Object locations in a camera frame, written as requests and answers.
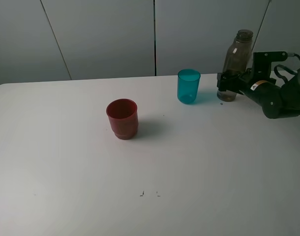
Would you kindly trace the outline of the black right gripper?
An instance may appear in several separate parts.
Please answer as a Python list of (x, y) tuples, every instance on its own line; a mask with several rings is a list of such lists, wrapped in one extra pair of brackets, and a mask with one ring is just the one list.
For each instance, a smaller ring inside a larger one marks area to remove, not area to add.
[(226, 70), (217, 74), (219, 91), (242, 94), (261, 105), (261, 99), (275, 86), (275, 79), (262, 72)]

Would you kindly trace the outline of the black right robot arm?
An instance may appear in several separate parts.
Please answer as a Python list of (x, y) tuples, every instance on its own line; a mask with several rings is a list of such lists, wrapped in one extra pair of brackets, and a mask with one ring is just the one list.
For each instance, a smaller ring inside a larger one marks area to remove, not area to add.
[(281, 87), (270, 73), (247, 70), (242, 74), (217, 74), (220, 91), (232, 91), (245, 95), (257, 103), (264, 115), (270, 119), (291, 118), (300, 115), (300, 69), (293, 72), (293, 78)]

